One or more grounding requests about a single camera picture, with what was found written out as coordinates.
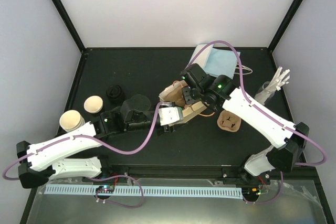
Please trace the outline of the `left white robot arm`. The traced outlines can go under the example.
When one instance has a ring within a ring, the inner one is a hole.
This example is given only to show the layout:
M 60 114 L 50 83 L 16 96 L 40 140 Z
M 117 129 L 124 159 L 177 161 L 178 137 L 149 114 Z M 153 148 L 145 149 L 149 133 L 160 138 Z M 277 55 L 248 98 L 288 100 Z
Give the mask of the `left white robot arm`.
M 150 107 L 150 100 L 137 94 L 69 133 L 38 144 L 19 142 L 16 149 L 18 179 L 22 187 L 32 189 L 50 180 L 67 177 L 96 177 L 102 182 L 108 181 L 113 174 L 111 166 L 101 163 L 97 157 L 72 159 L 71 156 L 101 146 L 122 155 L 136 154 L 147 145 L 154 129 L 183 118 L 182 108 L 174 102 L 159 102 L 154 111 L 150 111 Z M 122 151 L 107 144 L 110 137 L 141 129 L 149 132 L 134 150 Z

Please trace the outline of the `brown pulp cup carrier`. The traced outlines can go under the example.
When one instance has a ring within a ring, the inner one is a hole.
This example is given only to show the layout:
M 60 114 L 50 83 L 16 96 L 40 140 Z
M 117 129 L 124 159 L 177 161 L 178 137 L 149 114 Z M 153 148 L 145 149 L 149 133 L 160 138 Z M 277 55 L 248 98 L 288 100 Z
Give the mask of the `brown pulp cup carrier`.
M 185 101 L 183 99 L 182 95 L 182 87 L 178 87 L 171 91 L 166 97 L 165 100 L 168 102 L 174 102 L 175 105 L 180 106 L 182 108 L 189 106 L 185 104 Z

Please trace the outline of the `brown paper bag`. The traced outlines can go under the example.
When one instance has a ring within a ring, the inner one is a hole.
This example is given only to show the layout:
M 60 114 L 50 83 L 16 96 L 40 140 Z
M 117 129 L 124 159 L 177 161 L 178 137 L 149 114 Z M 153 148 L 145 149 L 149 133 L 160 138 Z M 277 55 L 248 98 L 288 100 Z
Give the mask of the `brown paper bag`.
M 196 116 L 210 117 L 215 114 L 205 114 L 206 106 L 201 102 L 196 102 L 191 105 L 187 105 L 184 100 L 182 89 L 186 87 L 187 84 L 184 80 L 174 81 L 170 86 L 165 88 L 160 94 L 160 101 L 174 102 L 177 106 L 182 108 L 183 119 L 180 122 L 174 124 L 184 124 L 193 119 Z

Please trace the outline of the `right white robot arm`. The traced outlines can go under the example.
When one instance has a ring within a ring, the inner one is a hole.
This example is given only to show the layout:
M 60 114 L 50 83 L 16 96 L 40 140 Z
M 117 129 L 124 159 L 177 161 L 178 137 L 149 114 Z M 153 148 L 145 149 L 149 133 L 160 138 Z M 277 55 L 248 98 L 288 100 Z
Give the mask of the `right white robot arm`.
M 212 77 L 196 63 L 184 69 L 181 77 L 193 100 L 201 101 L 212 110 L 223 109 L 238 116 L 270 142 L 267 149 L 249 156 L 238 171 L 243 183 L 250 184 L 260 174 L 273 169 L 292 171 L 307 143 L 309 127 L 305 123 L 294 124 L 281 118 L 244 95 L 230 77 Z

